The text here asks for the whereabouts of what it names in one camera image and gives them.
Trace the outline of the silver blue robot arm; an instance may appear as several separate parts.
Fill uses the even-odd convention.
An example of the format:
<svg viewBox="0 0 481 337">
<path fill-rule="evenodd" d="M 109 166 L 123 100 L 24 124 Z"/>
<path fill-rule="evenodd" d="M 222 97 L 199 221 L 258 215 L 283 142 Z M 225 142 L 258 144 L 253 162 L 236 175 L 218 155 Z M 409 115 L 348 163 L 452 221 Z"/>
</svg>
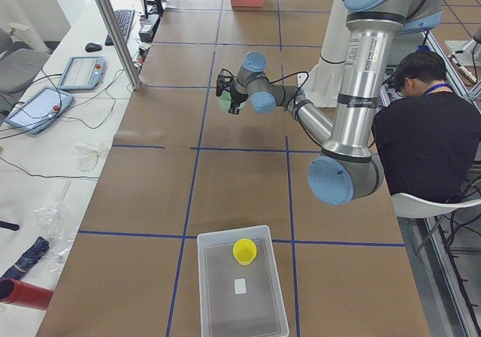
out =
<svg viewBox="0 0 481 337">
<path fill-rule="evenodd" d="M 313 194 L 343 205 L 377 191 L 380 159 L 368 146 L 394 38 L 424 32 L 441 19 L 443 0 L 334 0 L 318 64 L 297 86 L 265 74 L 265 57 L 250 52 L 236 74 L 222 70 L 216 96 L 237 114 L 244 103 L 266 114 L 283 108 L 321 148 L 308 169 Z"/>
</svg>

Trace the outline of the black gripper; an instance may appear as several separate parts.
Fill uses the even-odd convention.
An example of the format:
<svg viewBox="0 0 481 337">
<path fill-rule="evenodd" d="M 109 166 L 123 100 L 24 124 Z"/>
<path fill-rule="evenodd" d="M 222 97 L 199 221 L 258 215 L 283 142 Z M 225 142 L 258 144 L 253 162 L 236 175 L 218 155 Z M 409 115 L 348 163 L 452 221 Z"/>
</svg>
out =
<svg viewBox="0 0 481 337">
<path fill-rule="evenodd" d="M 227 92 L 230 97 L 230 106 L 228 112 L 230 114 L 239 114 L 241 105 L 248 99 L 246 93 L 240 93 L 235 89 L 234 82 L 237 77 L 229 70 L 222 68 L 216 79 L 216 96 L 220 97 L 224 92 Z"/>
</svg>

